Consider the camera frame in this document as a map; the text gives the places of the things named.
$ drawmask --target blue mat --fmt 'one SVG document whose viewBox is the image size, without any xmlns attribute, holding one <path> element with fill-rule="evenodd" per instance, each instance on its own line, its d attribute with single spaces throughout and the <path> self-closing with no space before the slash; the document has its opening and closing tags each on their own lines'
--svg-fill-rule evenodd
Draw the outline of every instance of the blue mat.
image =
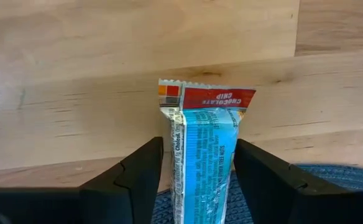
<svg viewBox="0 0 363 224">
<path fill-rule="evenodd" d="M 298 165 L 312 174 L 324 178 L 334 184 L 351 190 L 363 190 L 363 169 L 336 165 Z M 154 212 L 154 224 L 173 224 L 172 203 L 170 192 L 157 195 Z M 253 223 L 245 198 L 239 187 L 237 176 L 233 172 L 230 178 L 229 195 L 227 198 L 226 223 Z"/>
</svg>

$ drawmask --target blue fabric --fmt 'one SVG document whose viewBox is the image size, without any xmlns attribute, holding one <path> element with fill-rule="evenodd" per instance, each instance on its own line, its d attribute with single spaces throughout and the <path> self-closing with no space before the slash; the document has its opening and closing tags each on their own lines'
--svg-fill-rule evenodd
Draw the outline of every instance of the blue fabric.
<svg viewBox="0 0 363 224">
<path fill-rule="evenodd" d="M 324 178 L 334 184 L 351 190 L 363 190 L 363 169 L 337 165 L 298 165 L 312 174 Z M 152 214 L 154 224 L 173 224 L 172 203 L 170 192 L 165 191 L 157 195 Z M 246 205 L 245 198 L 239 187 L 236 174 L 230 178 L 229 194 L 227 198 L 226 223 L 253 223 Z"/>
</svg>

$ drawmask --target black plastic jaw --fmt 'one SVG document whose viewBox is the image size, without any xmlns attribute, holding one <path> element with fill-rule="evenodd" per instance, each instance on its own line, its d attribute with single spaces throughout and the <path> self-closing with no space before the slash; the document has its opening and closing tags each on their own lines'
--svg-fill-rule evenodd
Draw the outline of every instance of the black plastic jaw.
<svg viewBox="0 0 363 224">
<path fill-rule="evenodd" d="M 363 192 L 351 192 L 239 139 L 237 178 L 255 224 L 363 223 Z"/>
<path fill-rule="evenodd" d="M 153 138 L 74 189 L 0 189 L 0 223 L 150 223 L 162 147 L 162 138 Z"/>
</svg>

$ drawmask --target granola bar wrapper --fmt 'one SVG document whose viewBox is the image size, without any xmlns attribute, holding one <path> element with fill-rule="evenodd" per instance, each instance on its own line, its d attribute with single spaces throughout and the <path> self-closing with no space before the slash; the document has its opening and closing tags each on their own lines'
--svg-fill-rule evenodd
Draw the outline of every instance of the granola bar wrapper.
<svg viewBox="0 0 363 224">
<path fill-rule="evenodd" d="M 224 223 L 238 125 L 254 94 L 251 88 L 159 80 L 176 224 Z"/>
</svg>

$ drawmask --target wooden surface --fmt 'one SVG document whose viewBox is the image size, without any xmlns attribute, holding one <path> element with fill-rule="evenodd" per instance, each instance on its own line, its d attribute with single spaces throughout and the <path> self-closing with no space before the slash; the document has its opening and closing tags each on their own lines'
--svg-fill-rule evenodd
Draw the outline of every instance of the wooden surface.
<svg viewBox="0 0 363 224">
<path fill-rule="evenodd" d="M 0 169 L 130 154 L 158 134 L 147 71 L 291 57 L 298 4 L 0 0 Z"/>
<path fill-rule="evenodd" d="M 240 138 L 363 167 L 363 2 L 300 4 L 0 0 L 0 186 L 77 186 L 162 134 L 158 78 L 254 86 Z"/>
<path fill-rule="evenodd" d="M 363 49 L 363 0 L 301 0 L 296 55 Z"/>
<path fill-rule="evenodd" d="M 248 141 L 363 129 L 363 52 L 82 78 L 24 86 L 0 108 L 0 169 L 130 154 L 161 134 L 160 77 L 255 86 Z"/>
<path fill-rule="evenodd" d="M 0 0 L 0 78 L 23 85 L 291 57 L 298 5 L 299 0 Z"/>
</svg>

